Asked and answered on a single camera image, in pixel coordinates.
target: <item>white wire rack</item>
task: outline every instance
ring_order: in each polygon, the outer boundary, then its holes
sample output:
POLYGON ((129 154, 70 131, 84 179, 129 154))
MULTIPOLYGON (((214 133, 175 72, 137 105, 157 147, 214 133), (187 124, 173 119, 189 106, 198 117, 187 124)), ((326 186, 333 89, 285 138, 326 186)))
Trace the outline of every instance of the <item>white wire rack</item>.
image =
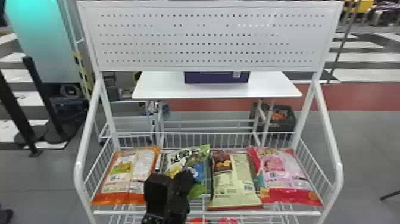
MULTIPOLYGON (((150 145, 149 136, 153 134, 154 133, 119 133, 118 138, 121 148, 132 148, 150 145)), ((165 137, 163 145, 164 152, 161 154, 160 163, 157 166, 157 170, 161 173, 165 171, 165 155, 169 150, 210 143, 211 148, 215 150, 230 149, 245 151, 247 146, 256 144, 253 133, 166 132, 163 134, 165 137)), ((276 148, 290 147, 292 134, 291 132, 266 133, 267 140, 265 146, 276 148)), ((90 199, 93 199, 101 185, 102 179, 113 157, 114 148, 113 140, 108 138, 85 178, 84 185, 90 199)), ((320 197, 320 200, 323 203, 330 200, 333 186, 303 141, 301 141, 300 146, 296 149, 295 155, 309 179, 312 188, 320 197)), ((207 211, 211 195, 211 172, 209 169, 206 169, 205 173, 207 192, 198 199, 190 202, 191 212, 189 219, 193 217, 204 217, 207 220, 214 220, 219 217, 237 217, 243 224, 298 223, 298 216, 308 218, 321 216, 324 210, 324 207, 303 206, 289 203, 270 203, 264 204, 262 210, 207 211)), ((146 207, 123 204, 118 206, 92 206, 91 209, 94 215, 109 215, 110 223, 140 223, 146 207)))
MULTIPOLYGON (((162 172, 165 153, 206 143, 213 149, 238 151, 249 145, 293 148, 323 206, 271 203, 262 210, 207 211, 211 177, 208 170, 207 193, 191 202, 188 220, 204 217, 216 223, 221 217, 236 217, 242 224, 324 222, 343 187, 343 167, 318 81, 342 2, 79 1, 78 6, 96 82, 74 168, 74 184, 91 224, 99 223, 95 217, 107 218, 108 223, 140 223, 145 213, 145 206, 132 204, 91 205, 115 150, 160 145, 163 151, 157 168, 162 172), (293 133, 268 132, 273 103, 269 113, 262 111, 261 103, 262 98, 273 98, 273 94, 260 95, 252 124, 249 120, 219 120, 219 125, 215 120, 165 122, 161 113, 154 113, 152 122, 147 124, 155 132, 127 132, 130 127, 117 128, 129 124, 116 125, 118 120, 109 104, 102 72, 110 70, 311 71, 314 75, 293 133), (106 117, 101 135, 105 144, 96 150, 99 146, 90 136, 100 98, 106 117), (326 134, 334 181, 327 178, 301 139, 314 99, 326 134), (256 132, 259 119, 264 125, 261 133, 256 132), (85 166, 93 154, 94 162, 85 166)), ((265 74, 265 81, 273 79, 265 74)))

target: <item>teal wall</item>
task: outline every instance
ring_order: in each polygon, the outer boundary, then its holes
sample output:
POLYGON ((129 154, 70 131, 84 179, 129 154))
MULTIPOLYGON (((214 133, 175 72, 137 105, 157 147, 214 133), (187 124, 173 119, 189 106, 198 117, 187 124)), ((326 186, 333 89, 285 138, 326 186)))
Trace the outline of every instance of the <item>teal wall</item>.
POLYGON ((79 82, 57 0, 9 0, 5 12, 43 82, 79 82))

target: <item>purple box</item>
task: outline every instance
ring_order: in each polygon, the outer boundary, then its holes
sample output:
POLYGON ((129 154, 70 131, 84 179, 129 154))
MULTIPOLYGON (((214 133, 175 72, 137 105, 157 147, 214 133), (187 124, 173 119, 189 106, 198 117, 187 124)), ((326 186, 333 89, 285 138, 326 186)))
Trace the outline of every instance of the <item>purple box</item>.
POLYGON ((247 83, 250 71, 186 71, 185 83, 247 83))

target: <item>orange snack bag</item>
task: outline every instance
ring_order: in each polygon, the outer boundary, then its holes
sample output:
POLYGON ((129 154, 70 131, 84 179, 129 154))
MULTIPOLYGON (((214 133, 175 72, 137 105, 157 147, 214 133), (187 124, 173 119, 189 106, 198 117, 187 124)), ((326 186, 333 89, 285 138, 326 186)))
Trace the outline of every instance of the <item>orange snack bag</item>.
POLYGON ((160 151, 161 147, 157 146, 116 151, 92 204, 144 204, 143 183, 154 171, 160 151), (138 191, 130 193, 134 186, 142 186, 141 194, 138 191))

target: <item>red snack bag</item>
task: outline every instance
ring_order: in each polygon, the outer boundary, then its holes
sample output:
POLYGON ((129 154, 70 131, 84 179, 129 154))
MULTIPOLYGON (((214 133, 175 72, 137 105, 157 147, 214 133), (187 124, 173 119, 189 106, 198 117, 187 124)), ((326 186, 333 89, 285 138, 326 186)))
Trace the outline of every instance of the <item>red snack bag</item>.
POLYGON ((232 217, 225 217, 218 220, 218 224, 240 224, 240 222, 232 217))
POLYGON ((199 217, 191 219, 189 224, 211 224, 211 222, 209 220, 199 217))
POLYGON ((294 150, 248 147, 263 203, 284 202, 322 206, 301 170, 294 150))

